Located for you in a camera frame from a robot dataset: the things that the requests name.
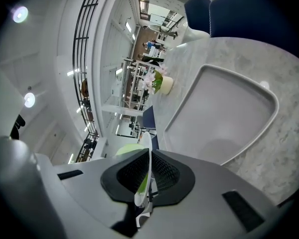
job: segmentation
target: white marble countertop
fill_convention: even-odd
[[[166,53],[171,92],[152,97],[159,148],[163,132],[199,68],[211,64],[266,81],[280,103],[269,129],[244,153],[224,166],[262,190],[275,204],[299,188],[299,59],[275,46],[241,38],[206,38]]]

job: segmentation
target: black metal railing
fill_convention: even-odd
[[[98,2],[99,0],[83,0],[76,22],[72,53],[73,80],[78,105],[81,107],[81,115],[89,134],[96,135],[97,130],[94,124],[87,84],[86,52],[91,21]]]
[[[79,155],[75,160],[75,163],[89,161],[92,158],[95,147],[98,143],[98,139],[99,136],[97,133],[88,133],[82,144]]]

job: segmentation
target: black slot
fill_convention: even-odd
[[[74,170],[74,171],[70,171],[70,172],[66,172],[66,173],[59,173],[58,176],[59,176],[60,180],[65,180],[65,179],[69,179],[69,178],[78,176],[80,174],[83,174],[83,172],[81,170]]]
[[[222,196],[247,232],[250,232],[264,222],[264,219],[256,213],[237,191],[229,191],[222,194]]]

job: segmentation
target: potted plant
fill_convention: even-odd
[[[161,93],[167,95],[173,86],[174,80],[166,74],[167,68],[165,65],[160,65],[159,69],[144,76],[143,88],[146,88],[151,94],[156,94],[160,90]]]

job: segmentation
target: desk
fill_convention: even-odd
[[[263,191],[275,204],[299,188],[299,59],[275,46],[241,38],[206,38],[169,50],[164,61],[174,79],[170,93],[152,97],[159,148],[163,132],[199,68],[211,64],[267,81],[280,102],[270,128],[224,166]]]

